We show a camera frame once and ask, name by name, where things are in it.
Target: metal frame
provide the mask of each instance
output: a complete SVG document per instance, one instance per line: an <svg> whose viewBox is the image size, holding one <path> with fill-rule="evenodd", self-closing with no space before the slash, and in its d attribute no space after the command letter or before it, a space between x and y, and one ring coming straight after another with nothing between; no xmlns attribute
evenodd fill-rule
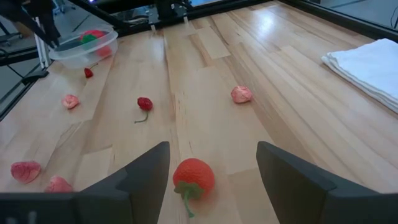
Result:
<svg viewBox="0 0 398 224"><path fill-rule="evenodd" d="M39 27L42 27L38 17L35 18L35 21ZM36 41L37 53L39 55L39 60L40 60L40 66L42 68L48 68L50 63L49 47L36 34L35 34L35 41Z"/></svg>
<svg viewBox="0 0 398 224"><path fill-rule="evenodd" d="M7 59L0 61L0 66L30 60L39 56L36 47L28 47L20 50L15 50L13 52L9 52L8 54L9 56Z"/></svg>
<svg viewBox="0 0 398 224"><path fill-rule="evenodd" d="M151 26L154 26L156 29L160 29L162 27L178 24L180 22L184 22L183 19L184 17L187 17L187 19L192 20L200 17L210 16L213 14L230 11L233 9L239 9L242 7L248 7L255 4L264 3L267 1L272 1L272 0L223 0L218 2L212 2L209 4L196 6L193 7L193 9L187 10L187 15L179 15L165 21L159 21L155 24L140 24L138 26L132 26L127 28L123 27L122 29L116 29L116 31L119 33L119 37L124 37L126 35L131 35L138 32L151 30Z"/></svg>
<svg viewBox="0 0 398 224"><path fill-rule="evenodd" d="M108 22L112 26L115 26L115 28L117 29L129 27L128 23L118 20L117 18L109 15L107 12L101 10L100 8L90 4L88 1L84 0L69 0L69 1L81 7L82 9L86 10L87 12L91 13L92 15Z"/></svg>
<svg viewBox="0 0 398 224"><path fill-rule="evenodd" d="M12 99L10 104L8 104L3 111L0 111L0 121L6 117L6 115L13 109L15 105L17 105L19 100L30 90L30 88L32 88L33 85L34 83L29 83L28 85L26 85L25 88L20 93L18 93L18 95L14 99Z"/></svg>
<svg viewBox="0 0 398 224"><path fill-rule="evenodd" d="M397 29L397 26L398 26L398 17L397 17L397 20L396 20L396 24L394 25L394 29Z"/></svg>
<svg viewBox="0 0 398 224"><path fill-rule="evenodd" d="M0 22L0 29L6 34L10 35L10 32L6 29L6 27Z"/></svg>

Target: pink strawberry piece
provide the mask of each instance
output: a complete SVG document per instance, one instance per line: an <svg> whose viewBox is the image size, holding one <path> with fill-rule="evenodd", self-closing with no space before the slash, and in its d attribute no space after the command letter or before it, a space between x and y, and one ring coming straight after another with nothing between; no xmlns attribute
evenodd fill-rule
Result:
<svg viewBox="0 0 398 224"><path fill-rule="evenodd" d="M245 103L252 99L252 93L246 86L236 86L232 90L231 96L235 103Z"/></svg>
<svg viewBox="0 0 398 224"><path fill-rule="evenodd" d="M18 182L27 184L39 175L41 169L35 161L15 162L11 165L11 175Z"/></svg>
<svg viewBox="0 0 398 224"><path fill-rule="evenodd" d="M44 192L55 193L55 192L72 192L72 186L62 177L53 176L50 179L50 183L45 188Z"/></svg>
<svg viewBox="0 0 398 224"><path fill-rule="evenodd" d="M73 96L71 94L68 94L62 99L62 104L68 108L68 110L74 108L79 104L79 99L76 96Z"/></svg>

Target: red strawberry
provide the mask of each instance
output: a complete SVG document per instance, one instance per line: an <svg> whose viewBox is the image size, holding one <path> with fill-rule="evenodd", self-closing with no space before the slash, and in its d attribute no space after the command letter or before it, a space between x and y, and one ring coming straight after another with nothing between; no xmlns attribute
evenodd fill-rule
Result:
<svg viewBox="0 0 398 224"><path fill-rule="evenodd" d="M86 75L86 78L91 78L93 75L94 75L94 73L93 73L93 71L91 71L91 69L95 66L95 65L97 65L98 63L96 63L96 64L94 64L93 66L91 66L90 68L85 68L85 75Z"/></svg>
<svg viewBox="0 0 398 224"><path fill-rule="evenodd" d="M175 170L173 183L174 192L181 194L189 217L192 218L195 215L190 211L188 201L209 194L215 185L214 173L209 165L199 159L185 159Z"/></svg>
<svg viewBox="0 0 398 224"><path fill-rule="evenodd" d="M135 121L134 124L146 121L148 119L148 111L150 111L152 109L152 107L154 106L152 104L151 100L146 98L146 97L138 98L137 99L137 104L141 108L141 110L146 111L147 116L145 117L145 119L143 119L141 121Z"/></svg>
<svg viewBox="0 0 398 224"><path fill-rule="evenodd" d="M91 78L94 75L94 73L93 73L93 71L91 71L91 69L85 68L85 75L86 75L86 78Z"/></svg>
<svg viewBox="0 0 398 224"><path fill-rule="evenodd" d="M140 97L137 99L138 106L144 111L150 111L153 107L153 104L150 99L146 97Z"/></svg>

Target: wood plank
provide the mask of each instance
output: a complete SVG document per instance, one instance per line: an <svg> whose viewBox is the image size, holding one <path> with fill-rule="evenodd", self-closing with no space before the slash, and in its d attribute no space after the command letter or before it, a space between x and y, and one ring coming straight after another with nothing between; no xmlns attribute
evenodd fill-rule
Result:
<svg viewBox="0 0 398 224"><path fill-rule="evenodd" d="M291 12L292 14L299 13L299 14L303 15L303 17L305 17L305 18L302 18L302 19L307 20L307 21L312 21L314 24L317 24L315 26L323 26L326 29L336 29L336 30L344 32L344 33L346 33L346 34L348 34L348 35L350 35L352 37L358 35L358 33L356 33L355 31L352 31L352 30L349 30L347 28L341 27L341 26L336 25L336 24L334 24L334 23L332 23L330 21L321 19L321 18L319 18L317 16L314 16L314 15L312 15L310 13L301 11L300 9L296 9L296 8L294 8L294 7L292 7L292 6L288 5L288 4L281 3L280 4L280 8L281 9L288 9L289 12Z"/></svg>
<svg viewBox="0 0 398 224"><path fill-rule="evenodd" d="M228 176L242 223L278 224L258 169Z"/></svg>
<svg viewBox="0 0 398 224"><path fill-rule="evenodd" d="M75 176L73 189L81 191L108 176L114 159L112 147L85 154Z"/></svg>
<svg viewBox="0 0 398 224"><path fill-rule="evenodd" d="M202 28L210 26L209 20L210 20L210 17L202 17L199 19L192 20L191 23L195 29L202 29Z"/></svg>
<svg viewBox="0 0 398 224"><path fill-rule="evenodd" d="M199 29L198 35L212 59L218 59L230 55L228 49L224 46L211 27Z"/></svg>

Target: strawberry slice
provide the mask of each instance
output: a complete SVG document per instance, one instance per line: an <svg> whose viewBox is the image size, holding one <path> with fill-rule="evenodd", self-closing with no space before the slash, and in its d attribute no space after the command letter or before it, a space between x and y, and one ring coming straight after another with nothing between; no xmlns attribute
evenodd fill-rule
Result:
<svg viewBox="0 0 398 224"><path fill-rule="evenodd" d="M36 161L15 162L11 165L11 175L22 184L32 182L39 175L41 166Z"/></svg>
<svg viewBox="0 0 398 224"><path fill-rule="evenodd" d="M79 104L79 99L76 96L73 96L71 94L68 94L62 99L62 104L68 108L68 110L74 108Z"/></svg>
<svg viewBox="0 0 398 224"><path fill-rule="evenodd" d="M72 186L62 177L53 176L50 179L50 183L45 188L44 192L53 193L53 192L72 192Z"/></svg>

